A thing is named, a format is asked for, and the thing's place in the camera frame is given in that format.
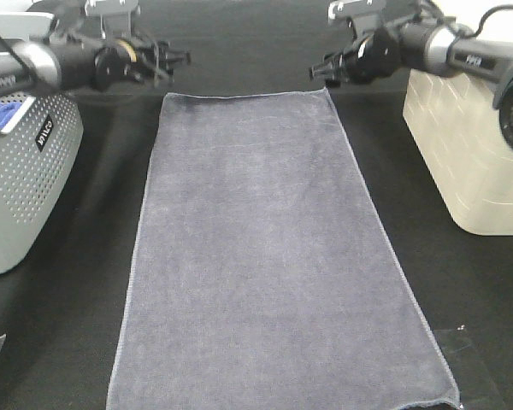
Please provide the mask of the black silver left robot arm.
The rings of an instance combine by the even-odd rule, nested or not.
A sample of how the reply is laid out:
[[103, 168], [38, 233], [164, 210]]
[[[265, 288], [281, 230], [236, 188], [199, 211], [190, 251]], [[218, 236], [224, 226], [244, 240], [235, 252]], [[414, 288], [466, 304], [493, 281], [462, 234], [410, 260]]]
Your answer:
[[191, 62], [189, 52], [163, 41], [21, 41], [0, 52], [0, 97], [17, 91], [47, 96], [84, 87], [106, 91], [118, 82], [171, 79], [176, 68]]

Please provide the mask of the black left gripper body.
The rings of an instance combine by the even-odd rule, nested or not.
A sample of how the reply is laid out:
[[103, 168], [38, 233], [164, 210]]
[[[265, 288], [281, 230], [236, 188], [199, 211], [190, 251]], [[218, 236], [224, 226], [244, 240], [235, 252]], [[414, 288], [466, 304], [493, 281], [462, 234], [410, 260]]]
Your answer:
[[118, 82], [143, 84], [156, 79], [156, 46], [141, 38], [114, 38], [94, 59], [94, 89], [106, 91]]

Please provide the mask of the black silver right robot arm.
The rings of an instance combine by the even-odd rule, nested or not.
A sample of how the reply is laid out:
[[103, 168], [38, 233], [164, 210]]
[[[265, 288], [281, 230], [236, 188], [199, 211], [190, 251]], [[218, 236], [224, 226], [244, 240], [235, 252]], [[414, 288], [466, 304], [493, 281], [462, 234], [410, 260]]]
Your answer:
[[513, 43], [456, 34], [430, 19], [387, 24], [326, 55], [310, 67], [309, 76], [332, 87], [366, 85], [401, 67], [441, 78], [465, 73], [491, 83], [492, 108], [498, 111], [499, 129], [513, 149]]

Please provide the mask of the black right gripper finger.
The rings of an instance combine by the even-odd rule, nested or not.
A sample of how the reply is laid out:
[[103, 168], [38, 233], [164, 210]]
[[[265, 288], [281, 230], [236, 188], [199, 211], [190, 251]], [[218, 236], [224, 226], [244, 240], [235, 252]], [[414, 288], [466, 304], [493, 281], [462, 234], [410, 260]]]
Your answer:
[[327, 64], [344, 64], [345, 53], [343, 51], [326, 53], [326, 55], [323, 56], [322, 61]]
[[322, 79], [326, 84], [343, 84], [345, 76], [341, 66], [334, 61], [316, 64], [309, 68], [311, 79]]

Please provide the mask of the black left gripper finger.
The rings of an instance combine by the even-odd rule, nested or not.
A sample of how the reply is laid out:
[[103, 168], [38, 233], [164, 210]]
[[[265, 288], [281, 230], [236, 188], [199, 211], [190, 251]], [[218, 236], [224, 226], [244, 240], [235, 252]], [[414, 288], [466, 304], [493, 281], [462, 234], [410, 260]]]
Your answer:
[[173, 76], [159, 67], [152, 68], [153, 71], [153, 80], [152, 86], [157, 89], [160, 86], [170, 86], [174, 82]]
[[189, 51], [170, 48], [159, 49], [158, 59], [160, 65], [190, 65], [192, 63]]

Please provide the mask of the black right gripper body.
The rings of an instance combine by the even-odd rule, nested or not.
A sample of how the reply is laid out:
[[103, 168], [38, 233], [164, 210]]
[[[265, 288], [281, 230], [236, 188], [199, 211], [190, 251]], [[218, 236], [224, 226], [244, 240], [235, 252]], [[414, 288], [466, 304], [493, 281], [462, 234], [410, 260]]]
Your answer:
[[342, 52], [340, 72], [344, 81], [366, 85], [388, 78], [401, 68], [398, 39], [384, 27], [358, 39]]

